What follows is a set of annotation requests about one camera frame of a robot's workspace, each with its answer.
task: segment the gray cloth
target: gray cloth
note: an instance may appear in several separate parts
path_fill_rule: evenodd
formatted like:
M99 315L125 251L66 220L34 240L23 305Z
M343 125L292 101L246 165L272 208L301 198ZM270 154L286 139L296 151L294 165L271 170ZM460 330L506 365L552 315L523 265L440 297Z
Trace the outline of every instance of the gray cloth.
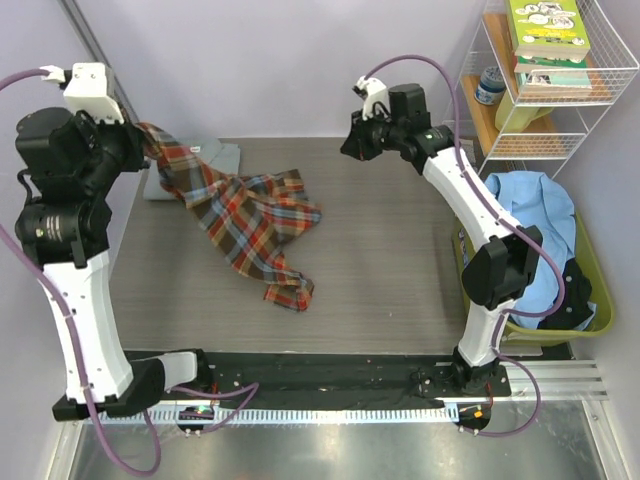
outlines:
M192 152L205 163L222 173L238 174L240 170L240 147L233 143L221 143L218 139L197 138L179 139L185 145L190 145ZM160 186L160 176L155 162L151 162L147 183L142 192L145 200L175 200L175 197Z

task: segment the plaid shirt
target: plaid shirt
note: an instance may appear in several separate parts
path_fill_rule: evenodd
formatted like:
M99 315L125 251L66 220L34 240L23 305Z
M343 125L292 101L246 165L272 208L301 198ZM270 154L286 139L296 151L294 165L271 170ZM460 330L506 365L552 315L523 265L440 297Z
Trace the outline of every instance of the plaid shirt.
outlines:
M224 174L162 129L149 123L137 126L145 134L145 155L157 162L162 188L195 214L229 265L267 283L265 300L306 310L313 282L289 267L282 253L285 244L322 217L319 205L307 198L299 172Z

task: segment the book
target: book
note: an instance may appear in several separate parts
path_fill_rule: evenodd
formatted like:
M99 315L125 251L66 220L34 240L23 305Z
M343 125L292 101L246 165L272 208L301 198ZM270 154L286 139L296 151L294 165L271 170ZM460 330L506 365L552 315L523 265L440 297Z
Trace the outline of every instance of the book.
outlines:
M584 60L591 49L576 0L505 0L517 56Z
M560 71L549 75L516 73L518 88L526 84L527 93L551 96L581 97L591 94L592 85L587 72Z
M516 73L531 73L533 70L548 70L558 68L587 68L587 60L579 61L562 58L523 57L515 56L513 59Z

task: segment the laundry basket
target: laundry basket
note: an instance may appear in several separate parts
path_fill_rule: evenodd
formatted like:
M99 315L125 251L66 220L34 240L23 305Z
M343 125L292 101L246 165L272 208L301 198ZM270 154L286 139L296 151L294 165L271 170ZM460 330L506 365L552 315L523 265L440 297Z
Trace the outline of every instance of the laundry basket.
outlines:
M529 330L516 325L509 320L504 329L502 343L508 345L536 345L550 347L568 342L575 338L597 337L607 332L613 325L615 310L611 301L611 294L607 288L598 259L584 228L580 215L576 212L576 260L582 273L591 281L592 292L589 299L597 305L596 315L589 327L584 331L578 330ZM467 235L462 223L456 219L452 235L455 251L458 277L475 254L471 239ZM465 309L469 311L469 297L462 289Z

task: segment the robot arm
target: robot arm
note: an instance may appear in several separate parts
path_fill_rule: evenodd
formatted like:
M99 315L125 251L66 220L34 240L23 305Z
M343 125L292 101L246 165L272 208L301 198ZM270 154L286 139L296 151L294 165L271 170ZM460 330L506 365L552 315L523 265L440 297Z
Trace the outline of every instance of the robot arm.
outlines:
M70 110L45 108L22 119L16 149L41 196L27 201L15 225L23 251L66 297L74 315L89 387L99 411L136 414L175 385L213 383L204 353L173 352L128 362L109 295L111 210L106 197L122 172L144 168L142 138L113 98L112 73L99 63L72 71L44 67L45 78L64 88ZM49 297L67 371L65 395L53 407L56 420L89 416L66 319Z
M462 165L458 163L453 134L446 126L431 125L424 90L419 85L387 90L380 80L362 77L354 91L364 100L364 107L352 114L351 132L341 152L361 161L371 160L384 150L400 152L438 189L473 242L477 253L462 274L471 306L464 336L454 350L454 371L461 388L476 389L497 367L494 348L504 329L504 323L498 325L500 314L512 308L533 282L538 254L487 212L485 203L511 225L522 228L485 187L464 151L460 152ZM465 171L475 188L463 175ZM536 227L523 231L542 244Z

